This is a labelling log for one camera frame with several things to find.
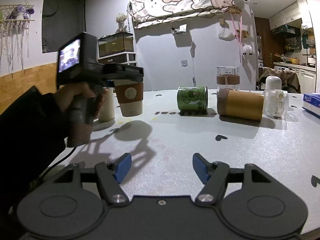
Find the black left sleeve forearm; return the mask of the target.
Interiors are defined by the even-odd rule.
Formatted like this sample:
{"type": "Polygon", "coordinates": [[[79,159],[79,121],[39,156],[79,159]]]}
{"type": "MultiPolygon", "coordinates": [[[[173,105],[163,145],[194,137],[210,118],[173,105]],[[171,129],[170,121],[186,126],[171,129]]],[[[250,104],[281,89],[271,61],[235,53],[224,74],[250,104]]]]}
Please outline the black left sleeve forearm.
{"type": "Polygon", "coordinates": [[[31,87],[1,114],[1,215],[7,215],[65,149],[64,116],[52,93],[31,87]]]}

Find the left hand on gripper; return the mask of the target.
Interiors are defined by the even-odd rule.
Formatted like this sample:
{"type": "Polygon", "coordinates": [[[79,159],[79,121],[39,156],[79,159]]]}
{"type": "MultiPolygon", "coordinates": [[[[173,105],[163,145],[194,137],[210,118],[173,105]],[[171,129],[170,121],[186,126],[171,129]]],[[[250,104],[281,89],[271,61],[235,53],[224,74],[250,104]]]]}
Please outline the left hand on gripper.
{"type": "Polygon", "coordinates": [[[68,147],[78,147],[90,141],[93,121],[98,117],[108,89],[98,87],[98,92],[86,82],[63,86],[53,94],[57,109],[52,114],[54,131],[67,140],[68,147]]]}

